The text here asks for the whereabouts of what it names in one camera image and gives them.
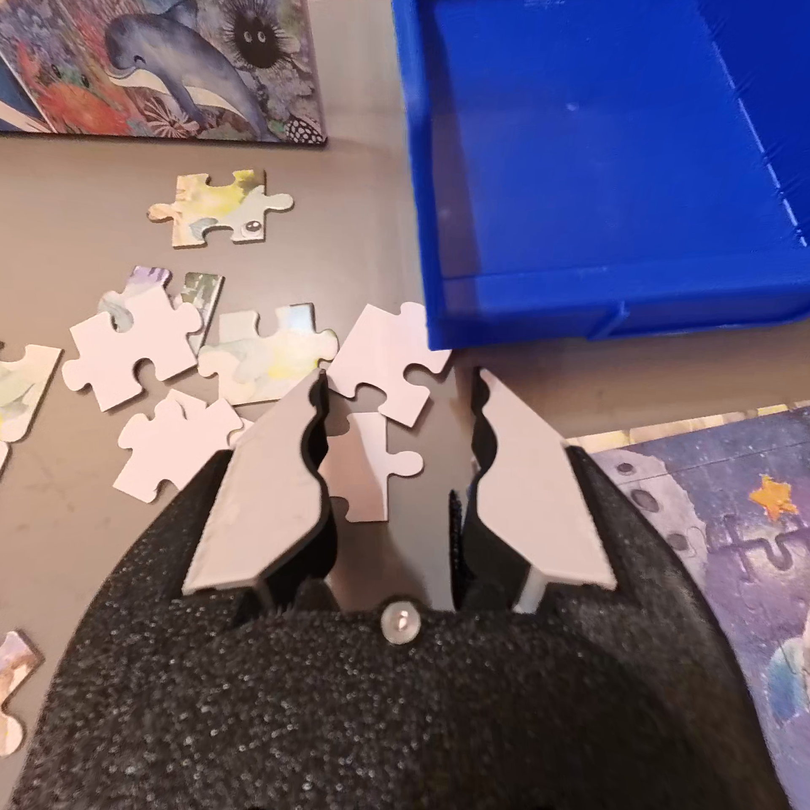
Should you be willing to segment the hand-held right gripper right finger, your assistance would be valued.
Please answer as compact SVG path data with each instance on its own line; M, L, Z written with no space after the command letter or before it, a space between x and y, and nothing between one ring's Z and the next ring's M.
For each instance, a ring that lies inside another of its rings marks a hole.
M474 371L471 410L470 603L530 614L549 585L613 592L567 441L485 368Z

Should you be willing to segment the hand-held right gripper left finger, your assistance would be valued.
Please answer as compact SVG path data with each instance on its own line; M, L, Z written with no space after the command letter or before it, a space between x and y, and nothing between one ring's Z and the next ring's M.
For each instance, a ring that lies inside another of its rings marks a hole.
M248 590L275 613L293 607L337 557L327 484L327 373L315 370L238 441L224 472L182 593Z

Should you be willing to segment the white puzzle piece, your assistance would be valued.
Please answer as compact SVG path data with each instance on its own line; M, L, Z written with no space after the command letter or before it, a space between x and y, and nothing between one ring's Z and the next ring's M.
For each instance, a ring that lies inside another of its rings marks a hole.
M388 521L390 476L419 475L424 468L423 457L414 451L390 453L387 420L376 411L351 413L348 425L345 433L328 438L319 473L330 496L347 501L348 521Z

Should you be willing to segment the pile of puzzle pieces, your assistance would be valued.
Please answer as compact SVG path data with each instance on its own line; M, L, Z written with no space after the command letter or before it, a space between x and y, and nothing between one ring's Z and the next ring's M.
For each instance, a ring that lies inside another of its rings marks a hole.
M229 461L248 428L306 375L327 373L329 390L350 398L360 384L383 391L379 412L412 428L429 399L405 372L419 366L442 373L451 350L429 344L425 307L405 302L398 314L367 305L339 347L330 330L318 332L310 304L277 309L278 330L258 336L254 311L220 317L220 342L195 349L190 339L205 330L192 302L173 305L165 283L148 284L127 300L130 328L116 329L111 310L70 329L78 358L65 363L62 376L74 391L91 387L100 410L116 408L143 389L135 371L145 360L166 380L197 367L204 377L219 377L219 398L210 406L186 410L173 396L161 401L152 419L137 414L126 424L119 446L132 452L115 487L150 502L160 483L183 490L212 458Z

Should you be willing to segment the grey desk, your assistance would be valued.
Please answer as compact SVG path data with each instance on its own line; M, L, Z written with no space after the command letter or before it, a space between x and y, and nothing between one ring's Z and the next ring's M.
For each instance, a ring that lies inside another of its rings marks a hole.
M395 313L422 284L389 2L309 2L325 106L324 150L203 141L2 138L2 341L15 359L29 343L77 356L69 329L96 312L132 267L224 276L218 313L253 309L262 330L275 308L312 302L316 324L341 341L371 303ZM173 198L180 174L267 173L295 208L267 216L263 244L175 250L171 225L147 209ZM541 341L456 351L413 430L388 425L391 451L422 454L414 478L392 477L390 519L353 523L334 500L339 559L330 584L349 610L410 594L451 605L447 499L471 481L469 371L484 366L564 437L808 400L808 321L774 329L713 330L645 339ZM157 381L101 412L91 390L72 392L60 371L2 475L2 634L25 633L44 658L8 702L24 745L2 758L2 806L13 792L49 683L87 606L132 542L165 508L167 485L145 504L116 491L129 458L117 438L130 417L152 414L171 386L211 402L216 378Z

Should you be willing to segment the space puzzle board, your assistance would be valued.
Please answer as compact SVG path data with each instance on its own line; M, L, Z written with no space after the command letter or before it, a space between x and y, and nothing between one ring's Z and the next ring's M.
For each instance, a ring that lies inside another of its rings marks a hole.
M732 644L784 791L808 808L808 402L569 442L691 573Z

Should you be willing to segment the blue plastic bin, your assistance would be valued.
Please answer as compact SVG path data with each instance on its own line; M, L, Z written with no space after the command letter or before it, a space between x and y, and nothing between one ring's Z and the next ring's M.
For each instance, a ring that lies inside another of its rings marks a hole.
M808 1L391 6L431 348L808 319Z

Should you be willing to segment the colourful puzzle box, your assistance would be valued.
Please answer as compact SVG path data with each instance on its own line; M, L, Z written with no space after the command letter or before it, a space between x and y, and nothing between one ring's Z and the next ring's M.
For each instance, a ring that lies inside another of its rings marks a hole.
M2 132L327 143L306 2L2 1Z

